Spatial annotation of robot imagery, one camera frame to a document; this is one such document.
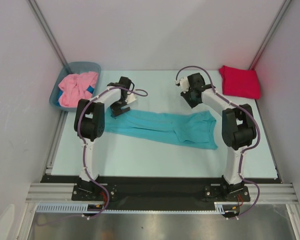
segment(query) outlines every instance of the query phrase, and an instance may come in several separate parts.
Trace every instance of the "metal floor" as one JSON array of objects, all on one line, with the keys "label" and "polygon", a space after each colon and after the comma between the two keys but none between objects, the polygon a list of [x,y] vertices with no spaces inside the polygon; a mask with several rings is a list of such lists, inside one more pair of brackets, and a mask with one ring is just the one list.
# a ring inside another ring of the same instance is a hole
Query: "metal floor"
[{"label": "metal floor", "polygon": [[28,240],[295,240],[286,205],[257,205],[239,220],[221,215],[104,213],[96,219],[36,213]]}]

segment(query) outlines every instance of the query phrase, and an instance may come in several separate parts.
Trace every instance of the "blue tray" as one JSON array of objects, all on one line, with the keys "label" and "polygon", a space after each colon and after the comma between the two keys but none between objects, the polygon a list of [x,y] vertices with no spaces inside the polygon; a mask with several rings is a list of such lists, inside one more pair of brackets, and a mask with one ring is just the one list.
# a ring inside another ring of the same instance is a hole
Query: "blue tray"
[{"label": "blue tray", "polygon": [[89,62],[89,61],[74,61],[68,63],[68,65],[64,66],[54,84],[53,90],[51,92],[50,98],[49,98],[49,103],[51,106],[60,109],[62,111],[67,111],[67,112],[76,112],[77,108],[76,107],[63,107],[63,106],[58,106],[58,96],[60,92],[60,88],[58,87],[59,83],[69,74],[82,74],[82,73],[87,73],[89,71],[93,71],[98,73],[98,78],[96,80],[96,85],[94,88],[94,91],[92,93],[92,96],[94,97],[97,92],[97,85],[99,82],[99,77],[101,73],[101,67],[94,63],[94,62]]}]

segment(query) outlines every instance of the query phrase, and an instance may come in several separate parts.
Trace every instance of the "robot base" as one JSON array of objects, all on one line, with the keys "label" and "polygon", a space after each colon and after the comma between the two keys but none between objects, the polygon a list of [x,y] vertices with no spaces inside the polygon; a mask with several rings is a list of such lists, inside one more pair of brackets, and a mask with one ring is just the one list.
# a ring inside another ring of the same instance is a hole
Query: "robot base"
[{"label": "robot base", "polygon": [[224,176],[221,178],[220,185],[206,185],[204,187],[204,197],[207,202],[250,202],[248,187],[242,181],[238,184],[229,184]]}]

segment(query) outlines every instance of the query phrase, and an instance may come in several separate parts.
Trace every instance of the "black mounting plate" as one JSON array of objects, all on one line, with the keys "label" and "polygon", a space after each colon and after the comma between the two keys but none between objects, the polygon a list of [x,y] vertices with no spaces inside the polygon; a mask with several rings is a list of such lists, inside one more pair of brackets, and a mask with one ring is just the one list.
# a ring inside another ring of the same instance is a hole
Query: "black mounting plate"
[{"label": "black mounting plate", "polygon": [[247,186],[243,189],[223,195],[220,185],[206,185],[204,186],[204,199],[207,202],[238,202],[238,196],[242,197],[244,202],[250,202],[250,194]]}]

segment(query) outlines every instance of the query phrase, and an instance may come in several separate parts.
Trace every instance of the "pink cloth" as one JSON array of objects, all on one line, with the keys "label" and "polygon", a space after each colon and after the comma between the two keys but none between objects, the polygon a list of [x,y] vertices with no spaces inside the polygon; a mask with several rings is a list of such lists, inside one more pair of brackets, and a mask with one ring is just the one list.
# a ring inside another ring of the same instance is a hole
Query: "pink cloth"
[{"label": "pink cloth", "polygon": [[76,108],[80,99],[90,99],[92,93],[88,92],[89,86],[95,88],[98,73],[94,71],[81,74],[69,74],[60,83],[59,88],[63,91],[59,98],[59,104],[66,108]]}]

